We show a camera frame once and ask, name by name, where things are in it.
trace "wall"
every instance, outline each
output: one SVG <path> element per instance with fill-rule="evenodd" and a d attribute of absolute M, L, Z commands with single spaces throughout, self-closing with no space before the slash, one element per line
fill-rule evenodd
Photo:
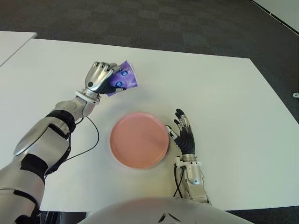
<path fill-rule="evenodd" d="M 254 0 L 293 29 L 299 31 L 299 0 Z"/>

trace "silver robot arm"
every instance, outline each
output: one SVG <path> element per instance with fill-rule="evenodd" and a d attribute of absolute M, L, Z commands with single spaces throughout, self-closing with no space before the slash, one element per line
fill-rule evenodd
<path fill-rule="evenodd" d="M 95 62 L 85 79 L 85 88 L 76 97 L 56 105 L 20 140 L 13 161 L 0 170 L 0 219 L 4 224 L 35 223 L 39 219 L 44 176 L 56 171 L 68 157 L 68 141 L 75 121 L 88 116 L 100 102 L 99 94 L 121 91 L 109 85 L 121 68 Z"/>

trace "silver robot hand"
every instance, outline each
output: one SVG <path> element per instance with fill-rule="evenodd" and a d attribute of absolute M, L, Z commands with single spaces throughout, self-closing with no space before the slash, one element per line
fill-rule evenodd
<path fill-rule="evenodd" d="M 121 91 L 123 88 L 116 88 L 109 84 L 111 76 L 120 70 L 121 67 L 115 63 L 95 62 L 86 76 L 85 87 L 98 94 Z"/>

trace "black cable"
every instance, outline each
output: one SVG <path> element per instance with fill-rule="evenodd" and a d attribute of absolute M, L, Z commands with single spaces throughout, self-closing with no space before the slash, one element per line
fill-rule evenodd
<path fill-rule="evenodd" d="M 88 149 L 88 150 L 86 150 L 86 151 L 84 151 L 84 152 L 82 152 L 82 153 L 79 153 L 79 154 L 77 154 L 77 155 L 75 155 L 75 156 L 72 156 L 72 157 L 68 158 L 67 160 L 65 160 L 64 162 L 66 162 L 66 161 L 68 161 L 68 160 L 70 160 L 70 159 L 73 159 L 73 158 L 75 158 L 75 157 L 77 157 L 77 156 L 79 156 L 79 155 L 82 155 L 82 154 L 84 154 L 84 153 L 87 153 L 88 151 L 94 149 L 94 148 L 97 146 L 97 144 L 99 143 L 99 140 L 100 140 L 100 133 L 99 133 L 99 130 L 98 130 L 97 126 L 93 123 L 93 121 L 92 121 L 89 117 L 86 117 L 86 118 L 90 120 L 90 122 L 93 124 L 93 126 L 94 126 L 95 129 L 97 130 L 98 140 L 97 140 L 97 142 L 95 143 L 95 145 L 94 145 L 92 148 L 90 148 L 90 149 Z M 69 143 L 70 143 L 70 146 L 71 146 L 71 135 L 69 136 Z"/>
<path fill-rule="evenodd" d="M 177 181 L 177 175 L 176 175 L 176 165 L 174 164 L 174 180 L 175 180 L 175 182 L 176 182 L 177 189 L 176 189 L 176 192 L 174 192 L 173 197 L 174 197 L 174 196 L 176 195 L 176 193 L 178 192 L 179 195 L 181 196 L 181 198 L 183 198 L 182 193 L 181 193 L 179 187 L 180 187 L 181 182 L 182 182 L 182 180 L 183 180 L 183 176 L 184 176 L 184 171 L 185 171 L 185 169 L 183 169 L 183 168 L 181 168 L 181 169 L 182 169 L 182 176 L 181 176 L 181 179 L 180 179 L 179 184 L 178 184 L 178 181 Z"/>
<path fill-rule="evenodd" d="M 81 118 L 81 120 L 78 123 L 75 123 L 75 125 L 80 124 L 83 121 L 84 118 Z"/>

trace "blue cartoon eyes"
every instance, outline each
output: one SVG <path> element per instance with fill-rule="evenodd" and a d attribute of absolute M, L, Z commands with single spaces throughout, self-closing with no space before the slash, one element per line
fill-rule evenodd
<path fill-rule="evenodd" d="M 122 86 L 122 82 L 117 82 L 116 87 L 120 87 L 120 86 Z"/>
<path fill-rule="evenodd" d="M 123 71 L 123 72 L 121 72 L 121 75 L 122 75 L 122 76 L 126 76 L 127 74 L 128 74 L 127 71 Z"/>

